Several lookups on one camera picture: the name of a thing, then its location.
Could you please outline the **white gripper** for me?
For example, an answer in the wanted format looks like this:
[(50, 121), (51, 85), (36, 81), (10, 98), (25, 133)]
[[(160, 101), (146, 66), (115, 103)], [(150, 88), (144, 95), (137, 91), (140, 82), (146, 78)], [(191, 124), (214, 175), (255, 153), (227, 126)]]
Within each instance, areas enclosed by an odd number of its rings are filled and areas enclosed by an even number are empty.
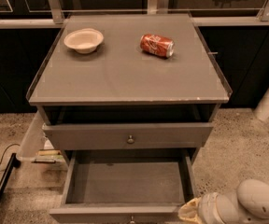
[(217, 192), (208, 193), (201, 199), (194, 198), (178, 210), (178, 218), (185, 224), (222, 224), (217, 208)]

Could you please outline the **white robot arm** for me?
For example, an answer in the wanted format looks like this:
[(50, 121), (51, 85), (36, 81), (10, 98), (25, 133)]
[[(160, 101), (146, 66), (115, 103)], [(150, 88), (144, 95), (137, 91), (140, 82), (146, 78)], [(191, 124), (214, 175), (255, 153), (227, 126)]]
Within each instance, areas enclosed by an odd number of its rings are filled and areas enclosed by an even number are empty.
[(185, 203), (178, 217), (185, 224), (269, 224), (269, 185), (247, 179), (227, 194), (207, 193)]

